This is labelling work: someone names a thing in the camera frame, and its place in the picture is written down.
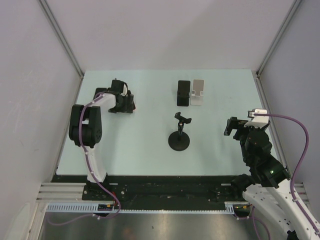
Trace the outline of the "blue phone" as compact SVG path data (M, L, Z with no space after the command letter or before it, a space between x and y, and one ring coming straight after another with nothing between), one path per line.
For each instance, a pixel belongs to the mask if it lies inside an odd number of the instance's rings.
M96 88L93 99L98 98L100 95L102 95L102 94L105 93L106 91L107 91L107 88L104 88L104 87L98 87L98 88Z

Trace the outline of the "white phone stand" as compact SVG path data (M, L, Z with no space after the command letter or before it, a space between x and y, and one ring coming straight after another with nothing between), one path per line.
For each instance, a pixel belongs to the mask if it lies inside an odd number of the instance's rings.
M204 102L205 81L203 79L194 79L191 86L190 104L192 106L201 106Z

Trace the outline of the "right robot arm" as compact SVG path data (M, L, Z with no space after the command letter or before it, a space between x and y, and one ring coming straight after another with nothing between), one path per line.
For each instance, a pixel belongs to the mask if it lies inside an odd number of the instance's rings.
M242 159L250 174L237 176L231 182L230 194L237 200L245 199L269 221L275 223L287 240L318 240L320 223L298 196L293 178L271 154L272 143L266 133L269 118L255 113L251 120L230 117L224 135L232 130L239 141Z

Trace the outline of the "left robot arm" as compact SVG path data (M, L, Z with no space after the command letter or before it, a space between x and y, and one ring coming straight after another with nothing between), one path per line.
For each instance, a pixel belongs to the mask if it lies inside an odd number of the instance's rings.
M108 88L97 88L87 104L74 104L71 108L68 136L82 148L86 162L87 181L94 186L93 194L100 200L110 196L108 173L101 157L97 156L97 145L103 137L103 113L115 116L131 115L136 110L134 94L128 84L117 78Z

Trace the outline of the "black round phone stand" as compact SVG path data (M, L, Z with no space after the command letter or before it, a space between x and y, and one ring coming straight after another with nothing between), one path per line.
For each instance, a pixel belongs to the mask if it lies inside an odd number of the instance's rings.
M181 112L177 112L174 118L178 120L177 131L172 132L168 137L168 144L171 149L181 152L186 150L190 145L190 137L183 131L185 124L190 124L192 119L181 116Z

